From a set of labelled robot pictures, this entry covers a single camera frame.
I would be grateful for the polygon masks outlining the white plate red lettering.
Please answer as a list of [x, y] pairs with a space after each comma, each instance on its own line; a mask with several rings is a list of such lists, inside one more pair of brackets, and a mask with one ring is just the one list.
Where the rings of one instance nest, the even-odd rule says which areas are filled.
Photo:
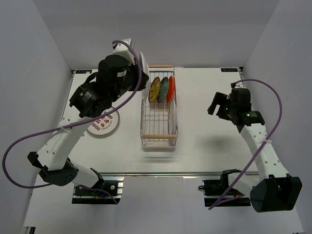
[[113, 113], [101, 117], [92, 123], [87, 132], [93, 137], [108, 137], [113, 134], [120, 123], [120, 115], [118, 111], [114, 111]]

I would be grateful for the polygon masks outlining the white plate teal rim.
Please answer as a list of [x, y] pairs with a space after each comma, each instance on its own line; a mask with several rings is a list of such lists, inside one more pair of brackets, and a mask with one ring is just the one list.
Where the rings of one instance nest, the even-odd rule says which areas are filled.
[[140, 52], [139, 60], [140, 60], [140, 64], [142, 67], [142, 71], [144, 73], [143, 78], [147, 78], [147, 81], [145, 83], [145, 88], [141, 90], [141, 100], [142, 100], [142, 102], [146, 102], [147, 97], [149, 95], [150, 86], [151, 86], [150, 77], [149, 77], [149, 67], [148, 67], [148, 63], [147, 63], [142, 52]]

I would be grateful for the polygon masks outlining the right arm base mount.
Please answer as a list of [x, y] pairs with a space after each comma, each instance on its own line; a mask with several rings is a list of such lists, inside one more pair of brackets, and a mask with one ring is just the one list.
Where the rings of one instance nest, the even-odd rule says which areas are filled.
[[[240, 173], [238, 169], [225, 170], [220, 175], [219, 179], [203, 180], [203, 185], [198, 186], [198, 189], [204, 193], [205, 207], [213, 205], [219, 196], [230, 185], [228, 175], [233, 176], [234, 173]], [[250, 207], [251, 203], [249, 198], [243, 197], [242, 193], [238, 190], [231, 188], [230, 191], [222, 198], [221, 201], [231, 199], [231, 201], [218, 204], [217, 207]]]

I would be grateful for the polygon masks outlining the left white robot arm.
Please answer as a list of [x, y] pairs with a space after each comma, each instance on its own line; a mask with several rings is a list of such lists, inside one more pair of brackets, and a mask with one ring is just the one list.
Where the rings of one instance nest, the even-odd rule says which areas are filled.
[[86, 187], [91, 194], [99, 194], [103, 189], [103, 178], [96, 170], [71, 161], [69, 154], [87, 128], [104, 112], [111, 110], [113, 102], [126, 92], [143, 90], [148, 79], [137, 56], [129, 60], [124, 56], [109, 55], [100, 61], [98, 71], [72, 94], [69, 106], [75, 111], [68, 112], [52, 138], [27, 157], [40, 169], [43, 181], [58, 186], [72, 182]]

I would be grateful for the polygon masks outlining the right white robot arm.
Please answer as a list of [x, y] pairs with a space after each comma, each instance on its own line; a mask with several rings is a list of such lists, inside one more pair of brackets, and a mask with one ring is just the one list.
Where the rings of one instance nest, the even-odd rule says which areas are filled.
[[208, 108], [208, 114], [232, 122], [247, 143], [256, 164], [259, 179], [245, 175], [246, 170], [231, 169], [222, 172], [218, 189], [220, 198], [238, 191], [250, 199], [258, 213], [291, 211], [302, 189], [299, 177], [291, 176], [279, 160], [272, 142], [267, 138], [265, 121], [259, 111], [252, 110], [251, 93], [246, 88], [233, 88], [229, 95], [217, 92]]

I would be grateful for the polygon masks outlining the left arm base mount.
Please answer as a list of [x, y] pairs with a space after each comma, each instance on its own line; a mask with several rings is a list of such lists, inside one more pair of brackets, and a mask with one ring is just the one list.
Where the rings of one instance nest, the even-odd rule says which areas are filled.
[[87, 205], [117, 205], [120, 202], [123, 190], [123, 177], [104, 177], [100, 190], [92, 191], [75, 184], [72, 204]]

